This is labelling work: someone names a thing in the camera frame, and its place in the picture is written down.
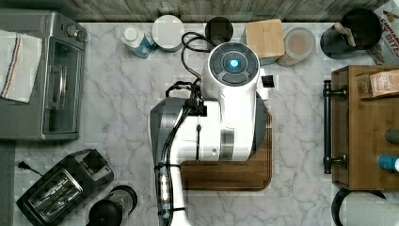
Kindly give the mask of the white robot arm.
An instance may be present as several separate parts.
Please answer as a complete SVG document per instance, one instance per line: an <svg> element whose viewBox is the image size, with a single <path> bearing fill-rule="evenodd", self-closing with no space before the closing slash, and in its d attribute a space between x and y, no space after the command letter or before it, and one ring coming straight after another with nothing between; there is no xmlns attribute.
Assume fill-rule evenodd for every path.
<svg viewBox="0 0 399 226"><path fill-rule="evenodd" d="M260 62L240 42L208 56L188 98L166 97L148 119L159 226L190 226L184 204L185 161L246 161L261 147L267 121L257 91Z"/></svg>

